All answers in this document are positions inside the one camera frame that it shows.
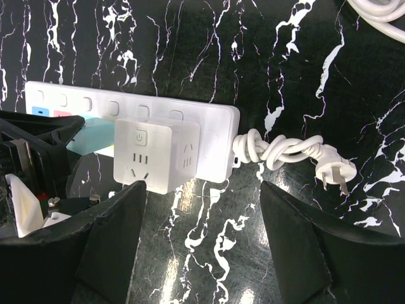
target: socket outlet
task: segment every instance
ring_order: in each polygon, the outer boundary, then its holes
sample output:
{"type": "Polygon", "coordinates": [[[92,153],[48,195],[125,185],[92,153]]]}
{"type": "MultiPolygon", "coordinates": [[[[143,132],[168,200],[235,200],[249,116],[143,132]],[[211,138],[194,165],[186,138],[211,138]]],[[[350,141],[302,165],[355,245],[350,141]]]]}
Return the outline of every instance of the socket outlet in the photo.
{"type": "Polygon", "coordinates": [[[145,181],[148,191],[159,194],[174,190],[196,176],[199,135],[200,126],[195,122],[117,120],[115,181],[145,181]]]}

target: white power strip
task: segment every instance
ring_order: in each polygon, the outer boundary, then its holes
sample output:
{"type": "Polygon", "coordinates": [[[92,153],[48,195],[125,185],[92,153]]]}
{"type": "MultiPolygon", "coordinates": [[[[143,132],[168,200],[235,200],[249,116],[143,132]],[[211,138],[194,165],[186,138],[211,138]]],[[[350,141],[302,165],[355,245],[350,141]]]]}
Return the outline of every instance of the white power strip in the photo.
{"type": "MultiPolygon", "coordinates": [[[[223,182],[234,167],[232,143],[237,135],[240,113],[233,106],[43,82],[25,84],[25,101],[28,114],[48,117],[84,115],[113,122],[156,117],[197,122],[201,131],[196,177],[223,182]]],[[[113,147],[98,153],[114,157],[113,147]]]]}

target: power cord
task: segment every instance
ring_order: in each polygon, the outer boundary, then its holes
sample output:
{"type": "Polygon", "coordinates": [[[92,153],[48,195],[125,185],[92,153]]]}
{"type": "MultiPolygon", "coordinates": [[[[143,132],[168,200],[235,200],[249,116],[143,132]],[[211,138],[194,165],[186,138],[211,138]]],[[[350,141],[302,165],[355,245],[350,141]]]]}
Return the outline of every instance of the power cord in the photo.
{"type": "Polygon", "coordinates": [[[356,166],[341,157],[336,148],[323,144],[319,135],[304,141],[279,135],[268,143],[261,138],[259,131],[251,129],[247,134],[235,137],[232,149],[242,163],[265,161],[270,170],[311,157],[318,162],[315,176],[322,181],[325,190],[327,184],[338,184],[345,195],[349,195],[346,182],[357,174],[356,166]]]}
{"type": "Polygon", "coordinates": [[[405,0],[347,0],[353,9],[381,33],[405,43],[405,31],[391,25],[405,15],[405,0]]]}

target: black plastic part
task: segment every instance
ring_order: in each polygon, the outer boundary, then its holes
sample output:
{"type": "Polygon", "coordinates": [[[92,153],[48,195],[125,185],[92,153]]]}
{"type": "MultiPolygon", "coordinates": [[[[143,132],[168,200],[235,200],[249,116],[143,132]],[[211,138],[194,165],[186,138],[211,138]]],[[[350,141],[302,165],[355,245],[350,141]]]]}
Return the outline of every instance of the black plastic part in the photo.
{"type": "Polygon", "coordinates": [[[78,280],[83,279],[101,296],[124,304],[145,204],[146,185],[139,182],[27,237],[0,239],[0,303],[68,304],[78,280]],[[102,257],[97,252],[108,254],[112,260],[106,260],[107,265],[98,264],[102,257]],[[113,269],[121,267],[122,261],[127,268],[113,269]]]}
{"type": "Polygon", "coordinates": [[[89,198],[65,198],[61,199],[55,207],[48,208],[47,216],[50,217],[52,212],[60,212],[72,216],[94,205],[96,205],[96,203],[89,198]]]}
{"type": "MultiPolygon", "coordinates": [[[[128,200],[132,199],[130,195],[126,194],[128,200]]],[[[133,204],[97,218],[77,272],[78,279],[114,304],[124,304],[127,299],[142,225],[141,211],[133,204]]]]}
{"type": "Polygon", "coordinates": [[[309,206],[268,182],[261,209],[283,301],[405,303],[405,240],[309,206]]]}
{"type": "Polygon", "coordinates": [[[66,182],[74,165],[69,162],[73,158],[68,155],[66,145],[84,123],[84,118],[80,116],[40,117],[0,111],[0,169],[4,174],[19,176],[26,185],[30,185],[19,166],[18,153],[10,144],[14,139],[24,139],[29,143],[40,190],[49,197],[65,198],[66,182]]]}

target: two-prong plug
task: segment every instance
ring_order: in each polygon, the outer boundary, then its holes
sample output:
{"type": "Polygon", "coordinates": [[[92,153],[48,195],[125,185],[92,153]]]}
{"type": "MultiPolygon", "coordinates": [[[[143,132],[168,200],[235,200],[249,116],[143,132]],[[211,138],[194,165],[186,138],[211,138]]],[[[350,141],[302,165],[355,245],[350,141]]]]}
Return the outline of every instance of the two-prong plug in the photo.
{"type": "Polygon", "coordinates": [[[323,153],[316,159],[318,161],[315,168],[316,178],[322,181],[325,190],[327,184],[338,184],[341,194],[349,195],[346,183],[356,176],[356,166],[341,157],[334,147],[324,144],[322,148],[323,153]]]}

